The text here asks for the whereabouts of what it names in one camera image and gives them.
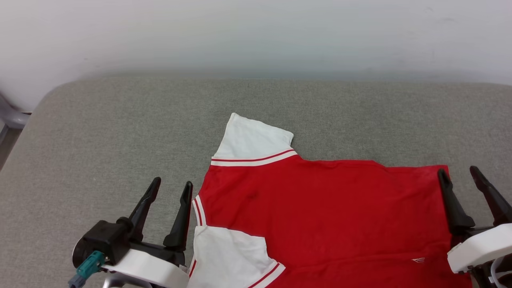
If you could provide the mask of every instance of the red stripe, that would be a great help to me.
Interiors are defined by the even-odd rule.
[[[199,215],[199,226],[203,225],[203,219],[201,218],[201,210],[199,210],[199,205],[197,204],[197,200],[194,198],[194,202],[196,203],[197,215]]]
[[[293,151],[293,149],[286,150],[284,152],[277,153],[275,155],[268,156],[268,157],[265,157],[265,158],[260,158],[260,159],[246,159],[246,160],[243,160],[243,159],[212,159],[212,161],[222,161],[222,162],[253,162],[253,161],[261,161],[261,160],[270,159],[270,158],[273,158],[273,157],[276,157],[276,156],[288,153],[290,151]]]
[[[267,278],[267,277],[268,277],[268,275],[272,274],[272,272],[274,272],[274,271],[278,268],[278,266],[279,266],[279,263],[277,263],[277,264],[275,265],[275,267],[274,267],[272,270],[270,270],[270,272],[269,272],[269,273],[267,273],[265,276],[263,276],[263,278],[261,278],[260,280],[258,280],[258,281],[257,281],[256,283],[254,283],[253,285],[249,286],[249,288],[253,288],[254,286],[258,285],[258,283],[260,283],[261,281],[265,280],[265,278]]]
[[[190,278],[192,276],[192,272],[194,272],[194,268],[196,267],[197,261],[194,260],[194,263],[192,264],[192,268],[190,269],[190,273],[188,274],[188,277]]]

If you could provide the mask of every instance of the red shirt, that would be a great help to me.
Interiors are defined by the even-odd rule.
[[[199,225],[265,237],[286,267],[269,287],[471,287],[446,259],[447,166],[308,161],[266,126],[231,116],[194,205]]]

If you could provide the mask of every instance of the teal connector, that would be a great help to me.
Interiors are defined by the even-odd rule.
[[[76,275],[68,281],[70,288],[82,288],[86,280],[94,273],[100,271],[105,264],[105,255],[102,252],[94,251],[76,269]]]

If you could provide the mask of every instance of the white wall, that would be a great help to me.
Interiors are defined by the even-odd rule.
[[[512,84],[510,0],[4,0],[0,92],[32,111],[83,77]]]

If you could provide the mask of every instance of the couch cushion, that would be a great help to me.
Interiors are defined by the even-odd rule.
[[[144,241],[161,244],[191,180],[194,196],[231,112],[292,132],[305,159],[447,164],[466,212],[492,223],[469,166],[512,201],[512,87],[491,84],[103,78],[39,104],[0,172],[0,278],[65,286],[71,252],[98,220],[128,216],[162,177]],[[191,215],[194,226],[195,215]],[[194,229],[189,229],[187,260]],[[102,285],[96,274],[88,287]]]

